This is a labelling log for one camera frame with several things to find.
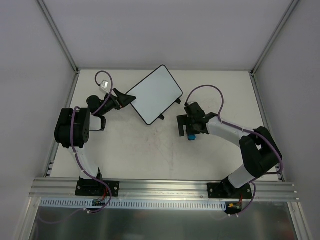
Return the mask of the blue whiteboard eraser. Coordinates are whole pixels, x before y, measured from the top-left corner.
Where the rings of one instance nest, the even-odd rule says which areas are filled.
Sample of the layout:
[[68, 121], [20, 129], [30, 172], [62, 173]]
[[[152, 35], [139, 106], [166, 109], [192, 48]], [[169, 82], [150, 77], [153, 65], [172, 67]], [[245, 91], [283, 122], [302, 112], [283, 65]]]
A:
[[187, 139], [188, 139], [189, 141], [194, 141], [194, 140], [196, 139], [196, 136], [195, 136], [194, 134], [189, 134], [189, 135], [187, 136]]

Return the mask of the white whiteboard with black frame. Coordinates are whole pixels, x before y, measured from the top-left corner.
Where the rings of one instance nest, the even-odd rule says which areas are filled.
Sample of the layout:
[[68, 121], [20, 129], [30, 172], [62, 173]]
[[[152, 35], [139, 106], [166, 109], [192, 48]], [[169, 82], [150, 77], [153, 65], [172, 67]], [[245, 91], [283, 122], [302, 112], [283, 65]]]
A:
[[181, 103], [183, 90], [165, 65], [160, 65], [126, 93], [136, 97], [131, 105], [143, 122], [150, 126], [164, 120], [163, 113]]

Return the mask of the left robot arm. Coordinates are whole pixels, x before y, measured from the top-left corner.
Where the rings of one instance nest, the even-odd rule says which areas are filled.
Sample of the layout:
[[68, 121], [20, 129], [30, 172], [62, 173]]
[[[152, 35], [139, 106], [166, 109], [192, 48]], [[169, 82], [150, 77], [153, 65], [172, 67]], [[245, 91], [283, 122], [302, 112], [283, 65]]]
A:
[[86, 155], [85, 144], [91, 132], [103, 132], [107, 125], [105, 115], [112, 110], [121, 110], [137, 98], [113, 90], [106, 93], [104, 99], [96, 95], [87, 98], [87, 107], [62, 108], [55, 130], [55, 141], [67, 149], [76, 162], [79, 171], [80, 188], [87, 186], [93, 195], [104, 191], [105, 184], [100, 168]]

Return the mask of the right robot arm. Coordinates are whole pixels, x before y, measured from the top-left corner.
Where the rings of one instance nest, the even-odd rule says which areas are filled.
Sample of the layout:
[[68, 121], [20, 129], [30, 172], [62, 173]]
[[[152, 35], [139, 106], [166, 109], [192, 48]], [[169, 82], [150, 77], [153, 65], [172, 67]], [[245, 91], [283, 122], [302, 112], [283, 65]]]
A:
[[216, 188], [228, 197], [235, 198], [244, 185], [268, 174], [277, 164], [282, 166], [282, 154], [267, 128], [245, 129], [226, 122], [216, 113], [206, 114], [197, 102], [187, 103], [184, 110], [185, 115], [176, 117], [181, 137], [187, 135], [192, 141], [199, 134], [212, 135], [239, 147], [242, 165]]

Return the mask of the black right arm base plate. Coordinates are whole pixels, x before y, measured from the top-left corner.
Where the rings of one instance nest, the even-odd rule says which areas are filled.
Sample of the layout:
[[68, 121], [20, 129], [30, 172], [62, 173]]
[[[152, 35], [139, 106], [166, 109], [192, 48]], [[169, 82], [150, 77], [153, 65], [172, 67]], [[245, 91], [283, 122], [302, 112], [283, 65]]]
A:
[[251, 186], [247, 183], [240, 188], [224, 187], [221, 182], [207, 183], [207, 192], [209, 199], [252, 199], [253, 193]]

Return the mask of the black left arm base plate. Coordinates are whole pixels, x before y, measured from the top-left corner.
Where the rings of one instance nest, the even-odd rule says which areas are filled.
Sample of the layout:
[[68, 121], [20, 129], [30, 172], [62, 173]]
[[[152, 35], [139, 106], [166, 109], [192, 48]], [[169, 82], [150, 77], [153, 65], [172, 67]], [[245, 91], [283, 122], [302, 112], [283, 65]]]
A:
[[[119, 181], [104, 180], [103, 182], [109, 186], [112, 197], [119, 196]], [[75, 189], [75, 195], [82, 197], [101, 197], [104, 195], [105, 190], [107, 190], [107, 188], [103, 184], [93, 179], [79, 178]]]

